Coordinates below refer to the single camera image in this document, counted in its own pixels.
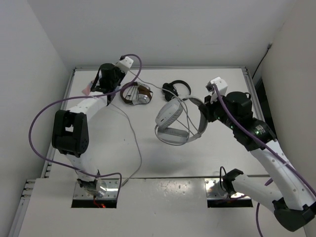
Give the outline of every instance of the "black headphones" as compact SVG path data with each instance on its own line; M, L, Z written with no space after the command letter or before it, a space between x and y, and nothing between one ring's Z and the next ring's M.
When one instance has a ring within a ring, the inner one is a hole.
M189 95L191 95L191 88L190 88L189 84L187 84L183 80L174 80L172 83L164 83L162 85L162 88L165 90L171 91L176 96L179 96L177 89L174 87L174 84L185 85L187 87L187 89L189 90ZM166 101L170 101L173 98L173 95L170 92L165 91L165 90L162 90L164 97L165 97Z

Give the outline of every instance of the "wall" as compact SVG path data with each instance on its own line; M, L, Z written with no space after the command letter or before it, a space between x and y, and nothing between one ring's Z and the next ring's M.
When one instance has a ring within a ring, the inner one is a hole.
M70 71L25 0L0 2L0 35L0 237L5 237L25 180L39 177L43 166L28 144L29 126L39 110L63 97ZM53 109L45 113L33 134L42 154L53 116Z
M316 1L299 0L263 64L263 82L282 148L316 188ZM310 236L315 236L316 225Z
M28 0L67 65L259 63L295 0Z

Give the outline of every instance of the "brown headphones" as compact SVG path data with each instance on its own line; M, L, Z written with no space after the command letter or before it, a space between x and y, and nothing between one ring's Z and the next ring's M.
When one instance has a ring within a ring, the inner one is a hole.
M137 86L138 93L136 95L136 98L133 99L133 96L131 96L129 93L127 93L127 95L125 95L124 97L124 91L128 88L131 88L132 86ZM148 104L152 100L153 92L150 90L150 87L148 85L135 81L129 87L120 91L120 97L122 98L124 103L128 105Z

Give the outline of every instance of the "headphones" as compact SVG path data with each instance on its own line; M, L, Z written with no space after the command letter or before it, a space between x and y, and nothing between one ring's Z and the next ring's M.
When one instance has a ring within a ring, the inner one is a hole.
M162 85L162 88L165 90L171 91L176 96L179 96L177 89L174 87L174 84L185 85L187 87L187 89L189 90L189 95L191 95L191 88L190 88L189 84L187 84L183 80L174 80L172 83L164 83ZM165 90L162 90L162 92L164 94L164 98L166 99L166 101L170 101L174 97L174 95L172 95L170 92L165 91Z
M198 107L201 105L204 106L204 103L200 99L191 95L185 96L181 99L189 99L193 104L195 104ZM189 133L187 131L169 127L173 124L173 122L175 122L178 119L182 111L183 106L181 105L178 98L170 100L167 104L163 106L163 108L159 111L156 117L157 125L155 127L155 130L158 128L156 134L158 139L172 144L183 145L185 143L192 142L202 136L202 134L205 132L207 128L208 122L201 111L198 132L192 137L189 137Z
M124 91L127 88L131 88L132 86L137 86L136 99L133 99L133 96L129 94L127 94L125 97L123 95ZM135 81L127 88L120 91L120 97L128 105L148 104L152 100L153 92L150 90L150 87L146 84L142 84L140 82Z

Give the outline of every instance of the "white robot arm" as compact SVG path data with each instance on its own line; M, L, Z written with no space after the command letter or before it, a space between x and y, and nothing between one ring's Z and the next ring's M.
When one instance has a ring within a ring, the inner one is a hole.
M316 214L315 194L306 181L298 177L269 126L253 118L250 94L235 91L225 95L227 83L221 78L211 80L206 88L211 95L205 97L205 106L201 106L200 111L209 122L219 120L229 127L237 141L264 166L279 189L278 191L259 184L242 171L234 169L223 176L225 191L229 195L238 192L253 198L273 212L281 225L289 231L296 231L310 222Z
M98 175L98 169L93 165L92 157L85 151L89 144L88 122L103 107L108 106L113 96L103 96L116 90L133 60L129 57L121 58L115 65L106 63L100 66L96 78L90 89L91 98L84 99L67 111L59 110L55 114L52 145L64 154L72 165L85 173ZM97 180L77 172L78 182L92 195L97 194Z

